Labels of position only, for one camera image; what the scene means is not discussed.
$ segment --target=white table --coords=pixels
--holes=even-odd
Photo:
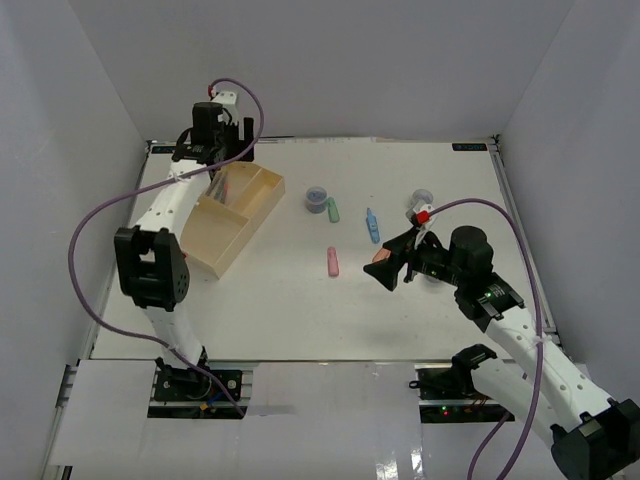
[[[142,185],[165,178],[170,155],[150,155]],[[450,143],[278,143],[256,147],[256,163],[285,178],[286,193],[221,280],[191,268],[186,305],[194,330],[216,360],[432,360],[475,343],[506,353],[458,310],[453,288],[416,278],[387,292],[362,272],[380,245],[365,225],[367,207],[384,240],[405,231],[408,196],[427,188],[442,205],[480,197],[504,205],[489,152],[454,152]],[[310,186],[336,199],[341,220],[303,206]],[[140,197],[133,219],[153,194]],[[434,231],[445,245],[460,225],[482,228],[496,271],[532,307],[523,262],[508,224],[484,206],[441,213]],[[327,276],[335,246],[340,276]],[[113,281],[104,318],[152,334],[151,324]],[[159,347],[101,331],[92,358],[154,358]]]

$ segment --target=purple cable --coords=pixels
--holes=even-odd
[[[518,231],[517,225],[515,224],[513,219],[509,216],[509,214],[506,212],[506,210],[504,210],[501,206],[493,202],[490,202],[488,200],[483,200],[481,198],[465,198],[463,200],[456,200],[454,202],[443,205],[442,207],[436,208],[431,212],[431,215],[435,215],[437,213],[448,210],[451,207],[455,207],[457,205],[464,205],[466,203],[479,203],[479,204],[491,207],[497,210],[498,212],[500,212],[500,214],[507,220],[507,222],[509,222],[509,226],[511,227],[511,230],[513,230],[513,234],[515,235],[516,241],[518,242],[518,247],[520,248],[520,252],[522,253],[522,258],[524,259],[524,265],[527,270],[527,276],[529,277],[529,283],[531,284],[531,293],[533,295],[533,305],[535,310],[536,335],[538,337],[542,337],[542,310],[540,307],[540,296],[538,294],[538,289],[536,287],[535,275],[533,273],[533,266],[531,265],[531,260],[529,260],[529,256],[527,255],[527,248],[524,243],[524,238],[522,238],[522,235]],[[544,347],[542,345],[542,342],[536,345],[536,350],[537,350],[536,374],[533,379],[533,395],[531,397],[531,406],[529,407],[529,413],[527,414],[527,418],[524,422],[522,433],[520,434],[520,438],[518,439],[518,442],[516,443],[516,446],[513,449],[513,453],[511,454],[511,457],[509,457],[507,464],[504,466],[504,468],[502,469],[502,471],[500,472],[500,475],[498,475],[496,480],[504,480],[507,477],[507,475],[515,465],[516,461],[518,460],[520,453],[522,453],[524,444],[526,443],[527,437],[529,436],[529,432],[531,431],[531,426],[533,425],[533,419],[536,415],[536,409],[538,408],[538,399],[540,398],[540,387],[542,384],[542,364],[544,362]],[[482,453],[482,450],[484,450],[484,448],[487,446],[489,441],[491,441],[493,436],[497,433],[498,429],[506,421],[506,418],[503,417],[503,419],[500,419],[500,422],[498,422],[498,424],[493,428],[493,430],[489,432],[489,435],[487,435],[487,438],[485,438],[482,441],[482,443],[476,450],[476,453],[474,454],[473,459],[471,460],[471,464],[469,465],[467,480],[471,480],[473,476],[473,469],[475,468],[475,465],[478,459],[480,458],[480,454]]]
[[[80,288],[80,284],[78,282],[78,275],[76,273],[76,265],[75,265],[75,263],[76,263],[75,262],[75,251],[76,251],[76,245],[78,243],[78,238],[80,237],[80,233],[82,232],[82,229],[84,229],[86,224],[89,222],[89,220],[91,220],[94,216],[96,216],[96,214],[98,214],[99,212],[101,212],[105,208],[110,207],[111,205],[114,205],[114,204],[116,204],[118,202],[121,202],[122,200],[127,200],[129,198],[137,197],[138,195],[140,195],[142,193],[147,193],[147,192],[150,192],[151,190],[155,190],[157,188],[164,187],[166,185],[169,185],[169,184],[171,184],[173,182],[178,181],[179,179],[189,178],[189,177],[192,177],[194,175],[198,175],[200,173],[209,172],[211,170],[217,170],[217,169],[219,169],[221,167],[224,167],[225,165],[228,165],[229,163],[235,162],[236,160],[242,158],[249,150],[251,150],[255,146],[256,143],[258,143],[258,140],[262,136],[262,129],[264,128],[264,110],[262,109],[262,105],[260,104],[260,101],[258,100],[258,97],[256,97],[256,95],[248,87],[246,87],[244,84],[242,84],[241,82],[239,82],[237,80],[234,80],[232,78],[219,78],[217,80],[214,80],[213,83],[211,83],[211,85],[209,86],[209,88],[212,89],[217,84],[222,83],[222,82],[233,83],[234,85],[237,85],[238,87],[242,88],[245,92],[247,92],[249,94],[249,96],[256,103],[256,106],[258,107],[258,111],[260,113],[260,125],[258,126],[258,131],[256,132],[253,141],[242,152],[240,152],[238,155],[236,155],[233,158],[230,158],[230,159],[225,160],[223,162],[217,163],[215,165],[209,165],[209,166],[205,166],[205,167],[199,168],[197,170],[193,170],[191,172],[188,172],[188,173],[185,173],[183,175],[180,175],[177,178],[170,178],[170,179],[158,182],[158,183],[154,183],[154,184],[149,185],[149,186],[144,187],[144,188],[139,188],[137,190],[133,190],[133,191],[128,192],[128,193],[123,193],[122,195],[118,195],[117,197],[114,197],[111,200],[107,200],[106,202],[98,205],[96,208],[91,210],[80,221],[80,223],[76,227],[75,231],[73,232],[73,235],[71,236],[71,241],[69,242],[69,250],[67,252],[67,265],[69,267],[69,276],[71,277],[71,285],[73,286],[73,290],[75,291],[76,296],[78,297],[78,300],[80,301],[80,304],[82,305],[82,308],[84,308],[84,310],[89,314],[89,316],[98,325],[100,325],[103,328],[106,328],[107,330],[109,330],[111,332],[118,333],[120,335],[124,335],[125,337],[139,338],[139,339],[142,339],[142,340],[149,340],[151,342],[155,342],[155,343],[161,345],[162,347],[166,348],[173,355],[175,355],[176,358],[178,358],[182,363],[187,365],[189,368],[195,370],[196,372],[198,372],[198,373],[204,375],[205,377],[209,378],[213,383],[215,383],[217,385],[217,387],[220,389],[220,391],[225,395],[225,397],[227,397],[227,399],[229,400],[231,405],[233,405],[233,407],[236,409],[236,411],[238,412],[240,417],[242,418],[242,417],[244,417],[244,412],[242,411],[242,408],[240,408],[240,405],[238,405],[238,402],[236,402],[234,400],[234,398],[231,396],[231,394],[225,388],[225,386],[222,384],[222,382],[220,380],[218,380],[213,374],[211,374],[208,371],[206,371],[205,369],[200,368],[199,366],[194,365],[193,363],[189,362],[184,357],[184,355],[182,355],[174,347],[172,347],[167,342],[165,342],[164,340],[161,340],[158,337],[154,337],[153,335],[145,335],[143,333],[136,333],[136,332],[129,332],[127,330],[122,330],[121,328],[117,328],[117,327],[114,327],[113,325],[108,324],[102,318],[100,318],[100,315],[98,315],[93,310],[93,308],[91,308],[91,305],[89,305],[89,301],[87,300],[87,298],[85,297],[84,293],[82,292],[82,289]]]

